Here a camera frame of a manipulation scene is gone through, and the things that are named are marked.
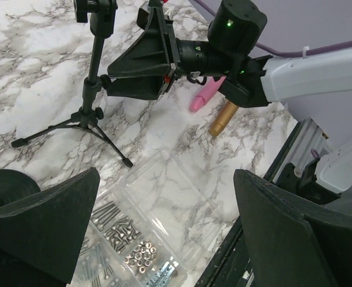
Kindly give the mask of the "black round-base mic stand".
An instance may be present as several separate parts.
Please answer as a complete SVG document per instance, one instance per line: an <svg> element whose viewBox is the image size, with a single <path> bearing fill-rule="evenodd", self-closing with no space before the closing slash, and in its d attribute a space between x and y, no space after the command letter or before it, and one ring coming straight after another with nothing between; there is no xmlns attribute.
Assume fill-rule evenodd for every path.
<svg viewBox="0 0 352 287"><path fill-rule="evenodd" d="M0 169L0 207L40 192L39 185L29 175L10 169Z"/></svg>

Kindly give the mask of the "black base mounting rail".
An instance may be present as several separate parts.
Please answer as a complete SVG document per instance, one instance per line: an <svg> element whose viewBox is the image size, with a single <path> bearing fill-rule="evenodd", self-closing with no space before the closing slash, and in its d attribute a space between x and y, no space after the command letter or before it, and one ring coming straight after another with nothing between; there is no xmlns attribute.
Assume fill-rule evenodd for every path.
<svg viewBox="0 0 352 287"><path fill-rule="evenodd" d="M352 216L352 140L333 148L311 119L296 125L262 179L327 209ZM198 286L258 286L240 217Z"/></svg>

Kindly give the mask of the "clear plastic screw box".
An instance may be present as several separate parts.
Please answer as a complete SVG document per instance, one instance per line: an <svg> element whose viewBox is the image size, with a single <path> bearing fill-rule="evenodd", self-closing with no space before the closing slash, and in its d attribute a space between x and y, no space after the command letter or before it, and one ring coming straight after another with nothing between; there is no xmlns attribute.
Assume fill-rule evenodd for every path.
<svg viewBox="0 0 352 287"><path fill-rule="evenodd" d="M72 286L195 286L224 214L164 149L98 195Z"/></svg>

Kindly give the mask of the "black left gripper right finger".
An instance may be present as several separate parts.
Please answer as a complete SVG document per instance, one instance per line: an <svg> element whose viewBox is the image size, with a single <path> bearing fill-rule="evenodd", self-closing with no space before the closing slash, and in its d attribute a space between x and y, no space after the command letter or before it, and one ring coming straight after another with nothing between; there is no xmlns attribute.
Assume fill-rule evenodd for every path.
<svg viewBox="0 0 352 287"><path fill-rule="evenodd" d="M352 216L234 172L245 243L258 286L352 286Z"/></svg>

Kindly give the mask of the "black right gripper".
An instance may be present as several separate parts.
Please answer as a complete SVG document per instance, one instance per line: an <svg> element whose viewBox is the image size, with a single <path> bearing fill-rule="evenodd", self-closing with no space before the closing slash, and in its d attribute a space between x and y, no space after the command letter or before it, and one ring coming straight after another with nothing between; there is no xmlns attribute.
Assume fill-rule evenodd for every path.
<svg viewBox="0 0 352 287"><path fill-rule="evenodd" d="M143 33L108 66L108 75L100 76L108 96L157 100L170 89L180 57L174 21L163 10L164 3L145 1L140 6L136 23Z"/></svg>

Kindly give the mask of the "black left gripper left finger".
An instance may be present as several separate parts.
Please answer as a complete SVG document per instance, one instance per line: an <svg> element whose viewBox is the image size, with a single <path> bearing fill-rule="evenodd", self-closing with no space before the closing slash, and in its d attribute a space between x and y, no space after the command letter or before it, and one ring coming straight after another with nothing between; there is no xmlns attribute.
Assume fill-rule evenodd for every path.
<svg viewBox="0 0 352 287"><path fill-rule="evenodd" d="M0 286L66 286L96 200L95 168L0 207Z"/></svg>

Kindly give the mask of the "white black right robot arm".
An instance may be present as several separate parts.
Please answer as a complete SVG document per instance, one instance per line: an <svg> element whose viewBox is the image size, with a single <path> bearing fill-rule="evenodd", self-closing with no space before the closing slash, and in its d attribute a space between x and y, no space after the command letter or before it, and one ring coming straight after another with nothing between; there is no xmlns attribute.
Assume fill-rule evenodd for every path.
<svg viewBox="0 0 352 287"><path fill-rule="evenodd" d="M146 2L136 22L142 34L101 76L109 96L156 100L182 77L199 85L214 78L242 108L352 90L352 48L251 58L267 22L251 1L222 1L206 41L177 38L161 1Z"/></svg>

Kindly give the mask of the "pink microphone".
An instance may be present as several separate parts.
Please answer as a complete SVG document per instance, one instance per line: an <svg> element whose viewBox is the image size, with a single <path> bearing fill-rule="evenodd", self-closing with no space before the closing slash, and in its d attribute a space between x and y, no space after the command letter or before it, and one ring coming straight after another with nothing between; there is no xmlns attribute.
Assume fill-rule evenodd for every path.
<svg viewBox="0 0 352 287"><path fill-rule="evenodd" d="M212 97L218 92L218 89L223 84L226 77L220 77L217 81L214 78L208 82L196 93L189 105L189 111L192 113L198 112L205 106Z"/></svg>

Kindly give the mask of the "black tripod shock-mount stand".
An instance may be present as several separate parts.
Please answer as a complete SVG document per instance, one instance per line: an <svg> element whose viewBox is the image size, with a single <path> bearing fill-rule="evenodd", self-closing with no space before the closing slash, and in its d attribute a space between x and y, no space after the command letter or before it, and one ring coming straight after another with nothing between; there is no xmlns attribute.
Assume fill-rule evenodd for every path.
<svg viewBox="0 0 352 287"><path fill-rule="evenodd" d="M102 57L104 41L114 32L114 22L118 5L116 1L74 1L75 18L78 23L90 23L90 31L94 36L88 76L83 81L82 106L71 114L68 120L49 126L46 129L12 141L13 148L20 148L30 141L58 129L79 129L88 132L106 142L120 156L128 168L133 163L112 142L112 140L99 127L98 121L104 118L100 107L93 108L96 95L102 90L102 80L98 76L99 65Z"/></svg>

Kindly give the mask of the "gold microphone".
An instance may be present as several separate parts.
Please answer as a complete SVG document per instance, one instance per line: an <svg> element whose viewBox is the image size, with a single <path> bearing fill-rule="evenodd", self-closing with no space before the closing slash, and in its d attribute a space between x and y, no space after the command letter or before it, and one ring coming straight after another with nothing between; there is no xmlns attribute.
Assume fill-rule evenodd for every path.
<svg viewBox="0 0 352 287"><path fill-rule="evenodd" d="M225 106L221 109L219 115L213 121L209 129L209 134L212 137L217 137L226 128L238 108L239 107L234 103L227 101Z"/></svg>

